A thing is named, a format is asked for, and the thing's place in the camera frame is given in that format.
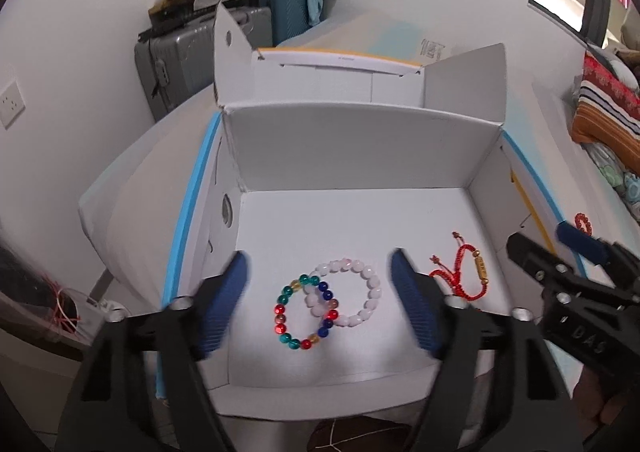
striped pillow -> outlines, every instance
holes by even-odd
[[[591,53],[584,55],[571,139],[604,143],[627,168],[640,174],[640,100]]]

white bead bracelet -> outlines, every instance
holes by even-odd
[[[342,260],[332,260],[329,264],[322,263],[316,269],[309,273],[309,276],[323,277],[329,273],[338,273],[339,271],[352,271],[358,273],[367,281],[369,288],[368,300],[364,303],[364,308],[352,316],[340,315],[335,320],[335,325],[341,327],[355,327],[369,320],[373,311],[378,307],[380,297],[382,297],[382,289],[380,289],[380,279],[376,276],[376,272],[371,266],[365,265],[359,260],[351,260],[343,258]],[[336,309],[338,302],[336,299],[325,301],[318,296],[318,291],[313,286],[305,286],[306,305],[311,308],[311,314],[314,317],[323,317],[330,309]]]

electrical outlet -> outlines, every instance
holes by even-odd
[[[22,111],[24,111],[24,101],[18,83],[13,82],[0,94],[0,123],[4,128],[9,128]]]

suitcase handle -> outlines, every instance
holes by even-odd
[[[239,11],[242,13],[242,18],[240,20],[238,20],[237,17],[234,16],[234,18],[236,19],[236,23],[242,28],[242,32],[244,33],[244,36],[248,36],[250,35],[254,28],[254,20],[252,19],[251,15],[249,15],[249,13],[247,13],[246,11]]]

beaded bracelet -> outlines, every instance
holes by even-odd
[[[593,235],[593,228],[591,228],[589,218],[584,215],[584,213],[575,214],[575,227],[581,232],[586,233],[589,237]]]
[[[350,258],[343,258],[342,260],[332,260],[329,264],[319,264],[314,273],[320,276],[325,276],[328,273],[338,273],[339,271],[352,271],[358,273],[364,280],[367,281],[367,287],[369,288],[368,300],[364,303],[364,308],[358,311],[357,314],[351,316],[341,315],[336,321],[335,325],[340,327],[355,327],[362,324],[371,318],[373,311],[378,307],[380,297],[382,297],[382,289],[380,289],[380,279],[376,276],[376,272],[371,266],[365,265],[359,260],[351,260]],[[315,291],[310,289],[306,292],[306,305],[311,308],[311,314],[316,317],[322,317],[327,313],[327,309],[336,309],[338,307],[338,301],[335,299],[327,299],[323,296],[324,300],[328,300],[324,304],[317,296]]]
[[[273,309],[274,313],[276,313],[275,318],[275,331],[276,334],[280,335],[280,342],[283,344],[287,344],[289,349],[297,350],[304,349],[309,350],[315,344],[317,344],[321,338],[326,338],[329,336],[329,329],[334,326],[334,320],[336,320],[339,316],[338,311],[335,309],[329,310],[322,320],[320,328],[318,331],[309,335],[306,339],[298,340],[297,338],[293,338],[290,333],[287,333],[287,326],[285,322],[287,321],[287,317],[285,316],[285,306],[289,303],[289,297],[291,297],[296,291],[305,288],[313,288],[318,289],[318,291],[322,292],[322,297],[328,301],[335,300],[334,294],[329,289],[329,285],[321,281],[318,276],[308,276],[301,275],[299,279],[294,280],[288,286],[282,288],[282,295],[278,297],[278,304]]]

